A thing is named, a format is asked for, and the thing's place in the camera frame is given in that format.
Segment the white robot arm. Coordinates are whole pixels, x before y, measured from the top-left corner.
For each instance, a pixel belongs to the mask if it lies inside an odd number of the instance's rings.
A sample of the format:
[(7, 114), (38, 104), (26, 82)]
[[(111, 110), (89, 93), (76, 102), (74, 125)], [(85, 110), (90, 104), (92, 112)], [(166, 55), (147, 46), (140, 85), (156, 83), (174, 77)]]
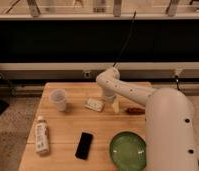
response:
[(145, 107), (147, 171), (199, 171), (194, 108), (182, 92), (121, 81), (114, 67), (100, 73), (96, 82), (105, 99), (117, 93)]

